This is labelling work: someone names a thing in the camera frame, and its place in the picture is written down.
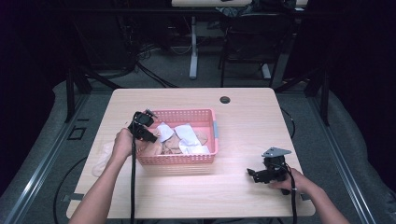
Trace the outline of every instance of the forearm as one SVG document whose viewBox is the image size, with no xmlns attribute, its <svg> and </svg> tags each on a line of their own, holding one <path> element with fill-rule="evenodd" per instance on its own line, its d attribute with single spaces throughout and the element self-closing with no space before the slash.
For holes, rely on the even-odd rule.
<svg viewBox="0 0 396 224">
<path fill-rule="evenodd" d="M 327 193 L 322 188 L 314 187 L 307 193 L 311 197 L 312 203 L 317 209 L 321 223 L 349 223 L 343 214 L 335 207 Z"/>
<path fill-rule="evenodd" d="M 124 158 L 110 158 L 106 169 L 78 205 L 69 223 L 106 222 L 117 177 L 124 162 Z"/>
</svg>

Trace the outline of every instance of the gray carpet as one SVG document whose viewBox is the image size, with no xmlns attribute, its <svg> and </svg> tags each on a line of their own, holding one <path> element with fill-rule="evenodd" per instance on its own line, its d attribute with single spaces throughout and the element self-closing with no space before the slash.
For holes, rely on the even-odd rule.
<svg viewBox="0 0 396 224">
<path fill-rule="evenodd" d="M 150 57 L 141 60 L 141 63 L 155 74 L 179 87 L 208 88 L 219 86 L 218 61 L 218 47 L 201 46 L 199 48 L 198 78 L 195 80 L 189 79 L 190 53 L 175 54 L 172 51 L 154 50 L 150 53 Z M 239 69 L 245 73 L 247 71 L 246 67 L 239 67 Z M 256 68 L 250 66 L 249 69 L 250 74 L 257 75 Z M 125 88 L 162 87 L 147 77 L 141 70 L 111 80 Z M 63 181 L 63 177 L 73 165 L 88 155 L 111 95 L 111 90 L 102 83 L 91 80 L 91 84 L 94 87 L 92 94 L 84 96 L 77 93 L 78 98 L 85 104 L 77 112 L 71 123 L 71 128 L 74 127 L 76 130 L 70 136 L 69 134 L 72 131 L 68 130 L 65 138 L 77 138 L 82 130 L 85 130 L 85 133 L 80 140 L 64 139 L 61 141 L 59 154 L 56 155 L 50 165 L 50 170 L 45 176 L 44 182 L 39 186 L 39 191 L 34 195 L 31 203 L 25 206 L 25 213 L 21 214 L 21 218 L 18 219 L 21 220 L 21 223 L 55 223 L 52 210 L 55 196 L 57 198 L 55 204 L 57 219 L 59 223 L 67 222 L 65 211 L 68 202 L 64 202 L 66 201 L 64 195 L 70 195 L 74 191 L 84 161 L 77 165 L 64 180 L 59 194 L 55 195 L 55 192 Z M 227 81 L 225 87 L 262 88 L 267 85 L 267 81 Z M 362 223 L 360 214 L 357 212 L 353 200 L 351 200 L 347 185 L 335 165 L 332 145 L 329 143 L 326 133 L 323 132 L 321 121 L 316 117 L 318 111 L 312 102 L 316 102 L 317 99 L 305 98 L 302 93 L 303 87 L 304 83 L 286 93 L 280 93 L 277 95 L 277 99 L 281 107 L 292 116 L 295 122 L 296 129 L 292 141 L 304 173 L 329 193 L 333 202 L 351 223 Z M 53 148 L 58 136 L 64 129 L 66 118 L 64 83 L 57 86 L 54 91 L 56 102 L 49 120 L 24 165 L 0 199 L 1 223 L 6 222 L 6 219 L 9 218 L 8 215 L 12 213 L 12 209 L 15 208 L 14 205 L 18 203 L 18 199 L 23 194 L 23 190 L 35 169 Z M 292 122 L 286 113 L 284 113 L 284 118 L 290 129 L 290 134 L 292 134 Z M 360 187 L 362 196 L 368 203 L 375 222 L 396 223 L 392 213 L 392 211 L 396 211 L 392 210 L 395 204 L 394 199 L 392 200 L 389 189 L 384 186 L 375 170 L 367 162 L 364 141 L 356 124 L 332 94 L 329 105 L 329 121 L 330 129 Z M 285 223 L 291 223 L 289 218 L 282 219 Z M 127 223 L 128 220 L 113 219 L 108 221 L 108 223 L 122 222 Z M 319 223 L 318 215 L 299 217 L 299 223 Z"/>
</svg>

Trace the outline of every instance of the pink plastic basket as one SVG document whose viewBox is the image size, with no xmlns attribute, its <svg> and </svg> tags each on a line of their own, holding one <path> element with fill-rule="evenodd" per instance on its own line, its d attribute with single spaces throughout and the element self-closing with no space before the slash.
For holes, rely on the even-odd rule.
<svg viewBox="0 0 396 224">
<path fill-rule="evenodd" d="M 136 157 L 142 165 L 150 164 L 186 164 L 186 163 L 211 163 L 218 153 L 218 132 L 215 113 L 212 109 L 188 109 L 188 110 L 154 110 L 152 111 L 158 118 L 154 118 L 154 123 L 149 127 L 152 131 L 162 122 L 169 127 L 175 128 L 178 125 L 189 123 L 195 131 L 206 133 L 209 154 L 172 154 L 143 156 L 144 148 L 138 148 Z"/>
</svg>

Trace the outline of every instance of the office chair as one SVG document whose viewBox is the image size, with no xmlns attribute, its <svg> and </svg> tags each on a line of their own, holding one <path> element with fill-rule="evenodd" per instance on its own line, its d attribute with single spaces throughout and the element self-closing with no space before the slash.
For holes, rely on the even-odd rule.
<svg viewBox="0 0 396 224">
<path fill-rule="evenodd" d="M 293 24 L 294 18 L 273 12 L 249 13 L 223 21 L 225 36 L 219 60 L 220 86 L 224 86 L 226 63 L 256 63 L 260 65 L 259 70 L 264 64 L 273 63 L 271 88 L 282 46 L 291 36 Z"/>
</svg>

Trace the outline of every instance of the human arm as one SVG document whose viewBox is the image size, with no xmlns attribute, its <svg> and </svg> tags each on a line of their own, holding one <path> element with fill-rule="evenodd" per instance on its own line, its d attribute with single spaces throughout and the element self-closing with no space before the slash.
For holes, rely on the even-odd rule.
<svg viewBox="0 0 396 224">
<path fill-rule="evenodd" d="M 132 153 L 132 138 L 128 129 L 121 129 L 117 133 L 113 152 L 105 170 L 78 205 L 69 223 L 106 222 L 120 169 Z"/>
<path fill-rule="evenodd" d="M 327 193 L 317 184 L 306 178 L 296 169 L 291 168 L 297 191 L 309 195 L 312 203 L 317 209 L 320 220 L 324 224 L 328 223 L 349 223 L 344 215 L 335 207 Z M 273 189 L 291 190 L 291 178 L 287 175 L 285 181 L 273 182 L 270 184 Z"/>
</svg>

